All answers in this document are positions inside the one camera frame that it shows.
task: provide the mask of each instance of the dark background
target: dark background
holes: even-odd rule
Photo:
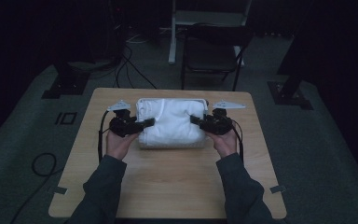
[[[184,0],[178,8],[237,10],[220,3]],[[118,24],[158,43],[158,28],[171,25],[171,8],[166,0],[0,1],[0,126],[34,77],[54,61],[117,56]],[[358,162],[358,1],[254,0],[248,22],[259,36],[294,36],[279,74],[300,76],[318,88]]]

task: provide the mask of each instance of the gray sleeve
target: gray sleeve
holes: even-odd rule
[[[86,195],[68,223],[114,223],[126,167],[125,162],[105,155],[97,170],[83,185]]]
[[[216,165],[223,182],[229,224],[277,223],[263,202],[263,187],[249,176],[238,153],[226,156]]]

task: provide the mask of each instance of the cable on floor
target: cable on floor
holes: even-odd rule
[[[50,156],[52,159],[53,159],[53,165],[51,166],[50,168],[50,171],[47,173],[47,174],[41,174],[39,173],[36,168],[35,168],[35,165],[36,165],[36,162],[41,158],[41,157],[45,157],[45,156]],[[17,210],[16,214],[14,215],[14,217],[11,219],[10,221],[10,224],[13,224],[17,217],[19,216],[19,214],[21,213],[22,209],[25,207],[25,205],[27,205],[28,202],[30,202],[33,197],[36,195],[36,193],[42,189],[42,187],[48,182],[48,180],[53,176],[53,175],[56,175],[60,172],[63,171],[63,168],[57,170],[57,171],[54,171],[56,169],[56,166],[57,166],[57,158],[54,154],[52,153],[48,153],[48,152],[45,152],[45,153],[41,153],[39,154],[38,156],[36,156],[32,162],[32,170],[34,172],[34,174],[38,175],[38,176],[43,176],[45,177],[45,180],[39,185],[39,187],[25,200],[25,202],[21,205],[21,207]]]
[[[132,50],[130,50],[129,59],[131,57],[132,57]],[[126,66],[127,78],[128,78],[128,80],[130,80],[127,61],[124,61],[123,64],[118,68],[117,72],[115,70],[115,82],[113,83],[113,87],[115,87],[115,85],[117,84],[117,87],[120,88],[120,84],[118,83],[118,76],[120,75],[120,72],[121,72],[121,70],[123,69],[124,66]]]
[[[290,224],[290,222],[286,219],[286,217],[283,219],[284,223]]]
[[[127,49],[130,50],[131,54],[132,54],[132,49],[130,49],[130,47],[128,47],[127,45],[125,46]],[[129,58],[127,58],[125,55],[123,55],[123,58],[125,59],[125,61],[127,63],[129,63],[134,69],[135,71],[142,77],[144,78],[154,89],[157,89],[157,87],[144,75],[142,74],[141,71],[139,71],[139,69],[130,61]]]

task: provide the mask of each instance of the wooden table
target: wooden table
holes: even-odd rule
[[[222,99],[246,105],[246,108],[227,112],[243,130],[244,165],[250,176],[264,187],[264,202],[273,217],[286,216],[282,195],[269,190],[277,186],[278,181],[249,93],[100,88],[91,97],[58,185],[68,189],[67,193],[56,193],[48,210],[52,217],[71,216],[84,197],[82,185],[99,164],[98,131],[106,108],[124,100],[131,104],[131,115],[135,116],[137,100],[148,97],[202,98],[210,102],[210,111],[211,105]],[[108,114],[105,128],[113,116],[113,112]],[[225,218],[225,196],[215,165],[218,160],[211,139],[207,140],[205,148],[186,149],[140,149],[135,140],[124,159],[128,166],[117,217]]]

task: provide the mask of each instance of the black robotic gripper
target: black robotic gripper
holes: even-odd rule
[[[204,115],[203,119],[190,116],[190,122],[200,126],[205,132],[223,135],[232,129],[232,120],[227,117],[225,109],[216,108],[212,115]]]
[[[130,117],[130,110],[128,109],[114,110],[114,112],[116,116],[110,120],[109,129],[120,137],[142,132],[144,128],[155,124],[155,119],[146,119],[142,122],[136,122],[136,117]]]

